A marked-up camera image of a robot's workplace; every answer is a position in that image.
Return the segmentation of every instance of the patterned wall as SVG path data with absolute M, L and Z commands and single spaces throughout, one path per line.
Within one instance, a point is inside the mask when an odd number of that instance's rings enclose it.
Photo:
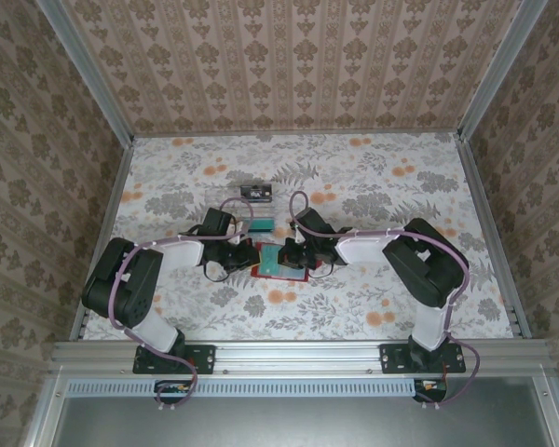
M 0 446 L 68 337 L 120 156 L 35 2 L 0 0 Z
M 519 0 L 65 0 L 135 134 L 453 129 Z
M 526 314 L 559 371 L 559 0 L 546 6 L 471 145 Z

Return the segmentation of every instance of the floral wallpaper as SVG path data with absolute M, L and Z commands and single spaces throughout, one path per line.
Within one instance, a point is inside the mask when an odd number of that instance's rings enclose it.
M 456 129 L 520 0 L 64 0 L 137 135 Z
M 34 1 L 0 1 L 0 446 L 65 340 L 121 148 Z
M 137 139 L 114 236 L 170 237 L 201 223 L 209 206 L 235 196 L 242 183 L 261 181 L 273 187 L 273 206 L 262 213 L 272 214 L 276 229 L 259 240 L 283 244 L 292 234 L 288 199 L 298 189 L 334 229 L 427 219 L 470 261 L 453 333 L 511 337 L 450 133 Z M 313 276 L 328 273 L 325 266 Z M 213 283 L 200 268 L 180 268 L 159 276 L 153 308 L 189 340 L 368 340 L 407 338 L 416 302 L 385 261 L 337 266 L 307 283 L 253 278 L 250 270 Z M 120 337 L 91 314 L 85 339 Z
M 550 1 L 471 138 L 532 331 L 559 372 L 559 1 Z

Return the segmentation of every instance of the table surface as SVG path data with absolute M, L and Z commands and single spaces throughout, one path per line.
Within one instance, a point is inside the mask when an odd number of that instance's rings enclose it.
M 113 236 L 143 242 L 186 231 L 219 205 L 208 203 L 211 191 L 262 181 L 274 192 L 276 230 L 258 238 L 267 242 L 291 235 L 288 199 L 298 189 L 335 229 L 426 219 L 470 261 L 453 335 L 512 337 L 453 134 L 138 139 Z M 250 270 L 213 283 L 200 267 L 177 269 L 160 275 L 153 306 L 188 340 L 361 340 L 407 338 L 416 302 L 386 260 L 307 283 Z M 122 337 L 91 313 L 84 339 Z

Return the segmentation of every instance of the gray leaf pattern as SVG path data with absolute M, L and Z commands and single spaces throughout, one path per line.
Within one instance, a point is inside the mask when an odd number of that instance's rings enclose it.
M 236 196 L 241 184 L 259 182 L 273 185 L 276 231 L 258 241 L 283 243 L 291 234 L 288 200 L 297 189 L 335 229 L 395 228 L 422 217 L 470 260 L 470 288 L 456 304 L 454 334 L 511 336 L 451 134 L 158 138 L 134 146 L 113 236 L 137 242 L 173 236 L 202 222 L 208 207 Z M 441 162 L 425 163 L 427 154 Z M 294 205 L 299 211 L 304 202 Z M 240 205 L 235 210 L 242 212 Z M 10 255 L 0 250 L 3 263 Z M 246 269 L 212 283 L 200 268 L 177 269 L 160 276 L 153 303 L 192 340 L 406 338 L 415 305 L 387 262 L 338 266 L 308 282 L 254 278 Z M 91 314 L 85 338 L 119 337 Z

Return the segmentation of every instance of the floral tablecloth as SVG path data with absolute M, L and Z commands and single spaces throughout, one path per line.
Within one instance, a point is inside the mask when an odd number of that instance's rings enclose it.
M 279 135 L 138 139 L 113 236 L 140 242 L 202 221 L 207 191 L 272 183 L 279 243 L 290 235 L 288 198 L 302 189 L 335 229 L 403 226 L 423 217 L 470 261 L 453 334 L 511 337 L 453 134 Z M 321 276 L 323 270 L 315 272 Z M 159 277 L 153 306 L 189 340 L 406 338 L 415 300 L 387 261 L 337 267 L 308 283 L 252 278 L 223 283 L 201 268 Z M 91 314 L 85 339 L 122 335 Z

